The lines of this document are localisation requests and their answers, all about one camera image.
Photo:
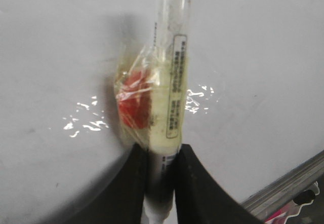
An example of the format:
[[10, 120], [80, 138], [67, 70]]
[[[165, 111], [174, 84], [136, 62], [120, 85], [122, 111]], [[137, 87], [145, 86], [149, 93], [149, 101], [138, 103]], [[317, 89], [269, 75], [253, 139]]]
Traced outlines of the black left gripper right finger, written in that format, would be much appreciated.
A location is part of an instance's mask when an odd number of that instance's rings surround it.
[[175, 167], [178, 223], [262, 223], [216, 183], [190, 145], [182, 145]]

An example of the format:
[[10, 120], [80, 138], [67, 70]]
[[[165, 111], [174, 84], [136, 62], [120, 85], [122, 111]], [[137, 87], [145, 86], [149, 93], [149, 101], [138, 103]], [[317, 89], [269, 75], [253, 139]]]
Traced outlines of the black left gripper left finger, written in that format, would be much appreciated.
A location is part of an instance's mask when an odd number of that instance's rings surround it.
[[109, 185], [65, 223], [140, 223], [146, 175], [147, 151], [136, 143]]

